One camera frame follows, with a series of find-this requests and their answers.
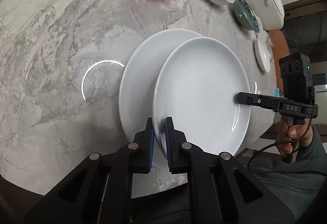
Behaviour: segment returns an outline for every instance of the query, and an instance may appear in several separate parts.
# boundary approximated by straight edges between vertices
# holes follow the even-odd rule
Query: green bowl
[[[233,12],[243,27],[259,33],[258,21],[245,0],[235,0]]]

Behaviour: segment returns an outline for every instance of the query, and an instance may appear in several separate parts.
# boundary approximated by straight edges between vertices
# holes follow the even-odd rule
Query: gray marble surface
[[[264,74],[254,32],[240,27],[230,7],[208,0],[0,0],[0,174],[45,194],[92,152],[127,143],[119,120],[123,67],[150,35],[186,28],[216,38],[240,59],[251,91],[272,94],[275,70]],[[252,109],[242,147],[272,123],[271,111]],[[185,183],[153,168],[135,175],[133,196]]]

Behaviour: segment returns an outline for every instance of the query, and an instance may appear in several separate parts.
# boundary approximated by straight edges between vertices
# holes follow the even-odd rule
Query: silver bolt
[[[90,160],[97,160],[100,158],[100,155],[98,153],[92,153],[89,155]]]
[[[137,149],[139,147],[139,145],[137,144],[137,143],[130,143],[129,145],[128,145],[128,148],[129,149]]]
[[[184,142],[184,143],[182,144],[182,148],[184,148],[184,149],[190,149],[191,147],[192,147],[191,143]]]
[[[231,158],[230,153],[227,153],[227,152],[223,152],[223,153],[221,153],[220,156],[221,156],[221,158],[222,158],[223,160],[229,160],[229,159]]]

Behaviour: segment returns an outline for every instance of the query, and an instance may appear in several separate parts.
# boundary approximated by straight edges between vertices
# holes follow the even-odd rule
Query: stacked plate
[[[223,43],[186,29],[168,29],[145,40],[128,61],[120,84],[119,113],[127,139],[152,117],[156,141],[153,166],[168,170],[164,121],[205,152],[235,154],[250,107],[235,95],[249,92],[245,71]]]

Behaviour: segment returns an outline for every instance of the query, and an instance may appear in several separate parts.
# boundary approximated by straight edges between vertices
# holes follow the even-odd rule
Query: hand
[[[304,124],[293,125],[288,127],[287,122],[284,119],[284,116],[281,117],[281,120],[276,125],[277,130],[277,139],[275,142],[292,140],[300,138],[308,127],[309,122],[305,119]],[[300,141],[300,147],[305,148],[311,144],[313,137],[312,127],[310,126],[305,137]],[[281,155],[290,154],[293,149],[291,144],[281,144],[276,146]]]

